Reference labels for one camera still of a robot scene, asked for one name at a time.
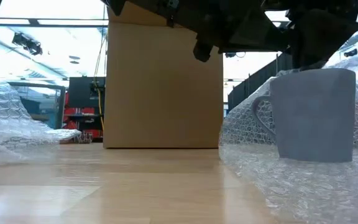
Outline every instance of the cardboard box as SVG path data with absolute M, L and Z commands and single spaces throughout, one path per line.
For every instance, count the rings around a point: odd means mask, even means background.
M 126 4 L 110 13 L 104 147 L 217 148 L 222 55 L 196 60 L 194 32 Z

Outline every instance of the wooden floor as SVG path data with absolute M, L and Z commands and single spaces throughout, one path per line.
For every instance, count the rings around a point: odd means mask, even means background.
M 218 150 L 67 145 L 51 164 L 0 166 L 0 223 L 258 224 L 265 199 Z

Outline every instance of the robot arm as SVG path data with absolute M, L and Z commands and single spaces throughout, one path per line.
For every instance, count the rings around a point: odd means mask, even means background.
M 102 0 L 119 16 L 127 0 Z M 128 0 L 196 32 L 195 57 L 219 53 L 281 51 L 295 67 L 327 60 L 358 31 L 358 0 Z M 287 11 L 291 21 L 276 27 L 265 11 Z

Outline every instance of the gray mug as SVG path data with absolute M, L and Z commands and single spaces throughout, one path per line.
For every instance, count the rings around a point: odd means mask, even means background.
M 342 68 L 308 70 L 278 77 L 270 96 L 252 104 L 256 122 L 276 141 L 282 158 L 350 162 L 353 155 L 356 74 Z M 274 133 L 257 116 L 261 101 L 272 104 Z

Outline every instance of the bubble wrap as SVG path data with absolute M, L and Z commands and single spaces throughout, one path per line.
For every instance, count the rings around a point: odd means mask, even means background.
M 60 140 L 77 134 L 77 130 L 52 130 L 34 121 L 18 92 L 0 83 L 0 164 L 51 156 Z
M 270 94 L 269 85 L 275 77 L 230 111 L 223 122 L 219 154 L 237 175 L 258 186 L 266 196 L 267 206 L 278 217 L 308 223 L 358 223 L 358 55 L 329 61 L 325 68 L 356 72 L 353 162 L 320 164 L 278 158 L 274 140 L 257 125 L 250 112 L 255 98 Z M 292 72 L 299 70 L 282 71 L 277 76 Z M 275 130 L 270 103 L 261 103 L 257 113 L 262 122 Z

